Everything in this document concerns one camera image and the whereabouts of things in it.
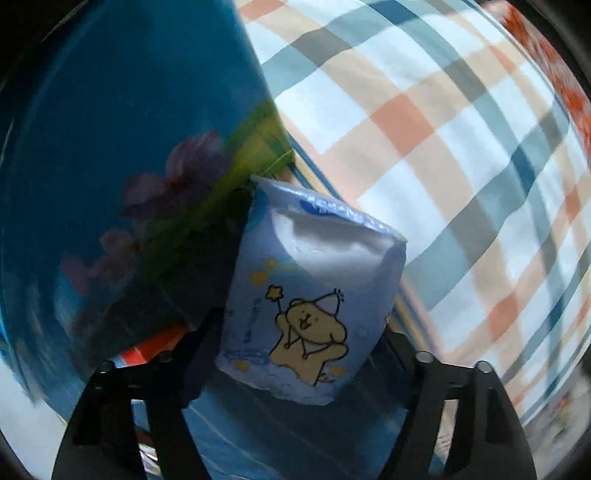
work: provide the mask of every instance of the red object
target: red object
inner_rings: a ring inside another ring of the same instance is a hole
[[[127,364],[140,365],[152,360],[164,350],[172,350],[189,329],[185,325],[177,325],[149,338],[145,342],[123,352],[121,358]]]

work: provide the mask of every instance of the yellow star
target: yellow star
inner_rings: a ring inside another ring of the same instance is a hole
[[[251,273],[251,283],[259,287],[263,283],[267,283],[267,274],[263,271]]]
[[[271,301],[279,301],[283,298],[283,288],[271,285],[267,290],[267,298]]]
[[[274,270],[275,268],[277,268],[277,260],[275,260],[274,258],[269,258],[267,260],[267,268],[269,270]]]
[[[248,362],[248,360],[237,360],[233,362],[232,365],[234,365],[236,370],[240,370],[240,372],[244,374],[248,372],[251,367],[251,364]]]
[[[335,375],[337,377],[341,377],[342,375],[346,375],[347,374],[347,370],[345,370],[340,365],[332,365],[332,366],[329,367],[329,373],[331,375]]]

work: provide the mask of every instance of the blue container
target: blue container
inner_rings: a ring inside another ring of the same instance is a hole
[[[81,311],[158,290],[229,193],[291,155],[229,0],[91,2],[4,85],[0,145],[0,333],[33,394],[72,373]]]

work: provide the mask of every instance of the plaid fabric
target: plaid fabric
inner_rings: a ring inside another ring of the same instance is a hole
[[[490,361],[528,422],[591,332],[591,178],[553,88],[469,0],[236,1],[299,153],[280,178],[400,230],[393,323]]]

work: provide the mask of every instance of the yellow cartoon bear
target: yellow cartoon bear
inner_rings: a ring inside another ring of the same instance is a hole
[[[347,329],[337,319],[342,294],[339,290],[315,300],[293,299],[281,310],[283,289],[271,285],[267,299],[277,303],[275,324],[281,337],[271,350],[270,360],[279,367],[291,368],[304,382],[314,386],[327,381],[324,364],[347,355]]]

